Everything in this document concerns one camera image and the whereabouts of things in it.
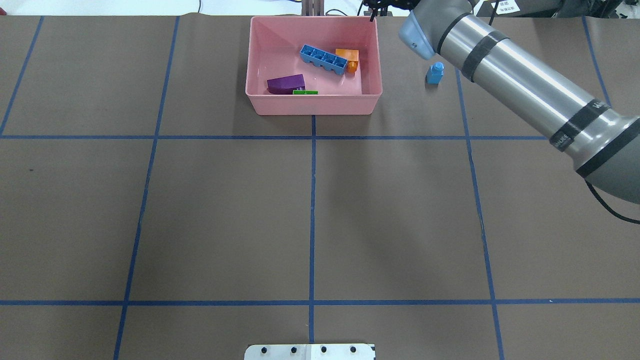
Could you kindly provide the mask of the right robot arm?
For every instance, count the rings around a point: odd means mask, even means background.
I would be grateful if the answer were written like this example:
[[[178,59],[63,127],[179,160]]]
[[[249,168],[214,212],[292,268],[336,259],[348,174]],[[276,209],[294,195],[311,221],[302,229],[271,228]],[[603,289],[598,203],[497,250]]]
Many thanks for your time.
[[[639,118],[608,103],[473,14],[473,0],[364,0],[409,10],[398,36],[425,60],[458,68],[573,160],[587,183],[630,203],[640,199]]]

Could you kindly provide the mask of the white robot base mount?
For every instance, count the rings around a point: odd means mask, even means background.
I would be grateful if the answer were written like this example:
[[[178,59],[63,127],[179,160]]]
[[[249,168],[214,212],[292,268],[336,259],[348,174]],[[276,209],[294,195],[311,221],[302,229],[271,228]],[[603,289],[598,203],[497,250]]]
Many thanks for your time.
[[[245,360],[375,360],[374,344],[365,342],[253,344],[247,347]]]

